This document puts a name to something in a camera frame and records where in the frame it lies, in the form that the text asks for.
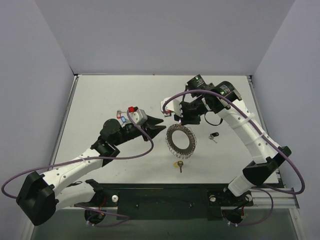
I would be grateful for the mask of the white disc wire keyring holder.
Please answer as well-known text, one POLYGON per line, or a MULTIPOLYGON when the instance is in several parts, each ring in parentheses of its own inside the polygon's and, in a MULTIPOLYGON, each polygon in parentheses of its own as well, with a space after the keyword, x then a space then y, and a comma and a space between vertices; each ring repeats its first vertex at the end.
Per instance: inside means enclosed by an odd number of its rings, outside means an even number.
POLYGON ((179 159, 188 159, 195 152, 197 139, 193 131, 181 124, 172 124, 166 131, 169 151, 179 159))

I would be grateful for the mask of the yellow tag key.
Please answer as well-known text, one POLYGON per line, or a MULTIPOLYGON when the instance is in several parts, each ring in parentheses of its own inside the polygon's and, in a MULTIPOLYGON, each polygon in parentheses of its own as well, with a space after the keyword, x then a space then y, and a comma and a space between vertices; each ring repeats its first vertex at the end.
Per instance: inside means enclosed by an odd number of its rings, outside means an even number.
POLYGON ((183 166, 184 166, 184 162, 183 161, 177 161, 174 164, 174 167, 179 169, 179 172, 182 173, 183 172, 183 166))

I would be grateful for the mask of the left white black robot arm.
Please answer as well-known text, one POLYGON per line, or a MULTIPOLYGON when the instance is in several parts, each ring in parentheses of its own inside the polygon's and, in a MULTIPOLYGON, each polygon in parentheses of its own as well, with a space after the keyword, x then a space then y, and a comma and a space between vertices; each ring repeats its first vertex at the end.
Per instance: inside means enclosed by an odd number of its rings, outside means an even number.
POLYGON ((60 209, 78 203, 99 205, 103 188, 94 180, 79 185, 73 183, 87 173, 118 160, 117 148, 138 137, 152 141, 166 126, 163 119, 146 115, 142 110, 129 114, 129 123, 121 125, 117 119, 108 119, 95 143, 77 159, 54 165, 42 174, 33 170, 28 174, 16 198, 16 203, 34 226, 48 221, 60 209))

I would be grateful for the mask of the black tag key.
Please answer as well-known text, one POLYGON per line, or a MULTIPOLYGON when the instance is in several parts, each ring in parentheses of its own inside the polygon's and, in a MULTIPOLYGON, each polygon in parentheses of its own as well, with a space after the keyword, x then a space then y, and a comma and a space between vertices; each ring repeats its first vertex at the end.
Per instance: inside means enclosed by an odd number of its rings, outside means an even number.
POLYGON ((211 133, 208 138, 209 138, 210 140, 212 140, 214 143, 217 144, 218 142, 217 142, 216 138, 217 138, 219 135, 220 135, 220 134, 219 134, 218 132, 214 132, 214 133, 211 133))

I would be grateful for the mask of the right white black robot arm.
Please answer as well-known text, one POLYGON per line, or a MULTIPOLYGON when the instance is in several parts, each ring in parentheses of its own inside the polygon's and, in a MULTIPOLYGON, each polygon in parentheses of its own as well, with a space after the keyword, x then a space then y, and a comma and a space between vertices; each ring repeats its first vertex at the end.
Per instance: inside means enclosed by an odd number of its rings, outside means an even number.
POLYGON ((237 134, 252 157, 252 161, 242 170, 242 174, 234 178, 229 183, 228 189, 223 192, 224 201, 234 205, 250 188, 261 186, 285 158, 292 154, 292 151, 287 146, 280 146, 269 137, 255 120, 255 115, 248 110, 242 96, 232 83, 223 81, 218 85, 207 84, 201 75, 197 75, 187 82, 185 89, 192 91, 191 97, 194 100, 178 102, 177 106, 180 109, 175 113, 174 119, 183 125, 198 125, 202 115, 213 112, 237 134), (224 99, 210 94, 195 93, 194 90, 212 91, 224 99))

